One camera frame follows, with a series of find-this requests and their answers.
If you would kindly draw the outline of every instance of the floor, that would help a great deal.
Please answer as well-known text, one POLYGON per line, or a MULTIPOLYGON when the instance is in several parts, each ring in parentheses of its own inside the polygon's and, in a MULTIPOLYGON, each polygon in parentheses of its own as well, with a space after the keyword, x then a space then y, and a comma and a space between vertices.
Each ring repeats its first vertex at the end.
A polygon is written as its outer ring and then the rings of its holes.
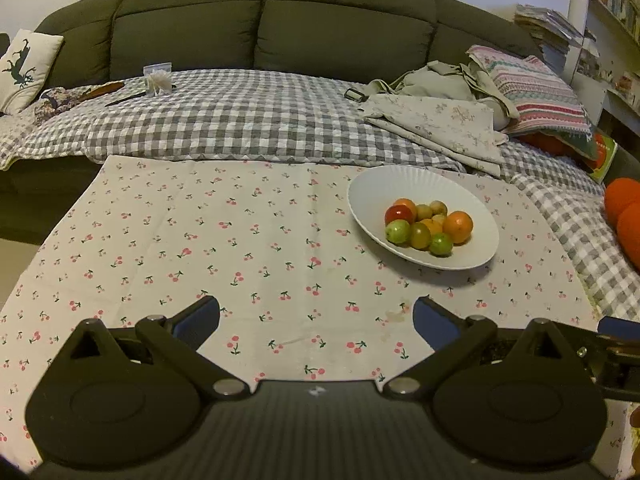
POLYGON ((37 245, 10 242, 0 238, 0 310, 37 250, 37 245))

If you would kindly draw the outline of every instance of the deer print pillow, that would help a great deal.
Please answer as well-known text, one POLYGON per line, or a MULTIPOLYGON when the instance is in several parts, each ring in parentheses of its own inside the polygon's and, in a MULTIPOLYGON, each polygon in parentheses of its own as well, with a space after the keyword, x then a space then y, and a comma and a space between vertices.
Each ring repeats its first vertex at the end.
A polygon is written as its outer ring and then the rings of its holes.
POLYGON ((62 46, 62 36, 19 30, 0 57, 0 113, 15 115, 36 98, 62 46))

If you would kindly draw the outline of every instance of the white plate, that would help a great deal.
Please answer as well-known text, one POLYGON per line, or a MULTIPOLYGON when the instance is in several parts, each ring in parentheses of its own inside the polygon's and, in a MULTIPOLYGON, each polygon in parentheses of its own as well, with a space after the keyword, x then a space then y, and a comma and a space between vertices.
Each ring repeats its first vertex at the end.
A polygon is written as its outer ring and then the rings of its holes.
POLYGON ((383 247, 416 264, 444 270, 473 269, 487 263, 498 250, 498 226, 475 195, 433 171, 415 166, 378 166, 359 174, 348 191, 349 208, 360 227, 383 247), (398 247, 385 239, 385 212, 399 198, 417 204, 441 200, 449 212, 465 211, 474 221, 470 240, 439 258, 427 251, 398 247))

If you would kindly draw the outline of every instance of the striped pillow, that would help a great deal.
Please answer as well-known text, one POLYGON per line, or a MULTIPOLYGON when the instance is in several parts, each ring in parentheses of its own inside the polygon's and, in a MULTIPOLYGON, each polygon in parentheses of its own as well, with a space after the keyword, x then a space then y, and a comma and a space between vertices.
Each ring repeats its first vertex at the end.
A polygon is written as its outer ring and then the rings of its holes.
POLYGON ((593 127, 574 90, 535 56, 525 59, 474 45, 467 53, 494 80, 520 112, 520 120, 502 133, 543 132, 591 160, 597 158, 593 127))

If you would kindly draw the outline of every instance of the metal screw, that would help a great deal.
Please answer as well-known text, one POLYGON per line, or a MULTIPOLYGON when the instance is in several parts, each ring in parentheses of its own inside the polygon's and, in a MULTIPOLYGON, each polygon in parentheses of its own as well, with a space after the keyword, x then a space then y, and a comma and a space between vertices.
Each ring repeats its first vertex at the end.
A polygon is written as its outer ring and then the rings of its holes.
POLYGON ((412 394, 420 388, 420 383, 412 377, 396 377, 389 381, 389 389, 395 394, 412 394))
POLYGON ((238 379, 220 379, 213 385, 217 394, 233 396, 244 392, 244 383, 238 379))

